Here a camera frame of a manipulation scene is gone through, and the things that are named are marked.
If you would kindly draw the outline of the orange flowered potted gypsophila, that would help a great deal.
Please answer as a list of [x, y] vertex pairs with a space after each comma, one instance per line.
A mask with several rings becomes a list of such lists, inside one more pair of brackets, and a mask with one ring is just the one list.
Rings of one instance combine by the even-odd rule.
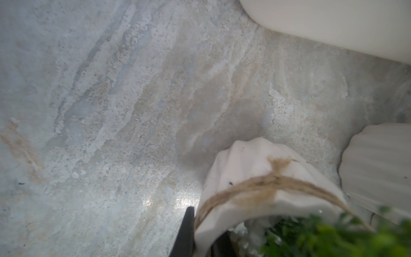
[[228, 233], [239, 257], [408, 257], [411, 222], [372, 228], [286, 145], [236, 141], [217, 154], [194, 221], [196, 257]]

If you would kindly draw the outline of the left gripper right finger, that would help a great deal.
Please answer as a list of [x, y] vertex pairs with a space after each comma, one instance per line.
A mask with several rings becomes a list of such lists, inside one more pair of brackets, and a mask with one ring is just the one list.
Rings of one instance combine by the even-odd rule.
[[211, 246], [211, 257], [237, 257], [229, 232], [224, 232]]

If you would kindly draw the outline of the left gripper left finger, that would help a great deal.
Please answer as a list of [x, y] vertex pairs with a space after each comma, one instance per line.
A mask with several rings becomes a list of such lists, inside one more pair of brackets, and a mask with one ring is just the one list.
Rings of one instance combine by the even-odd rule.
[[169, 257], [192, 257], [194, 251], [195, 209], [187, 207]]

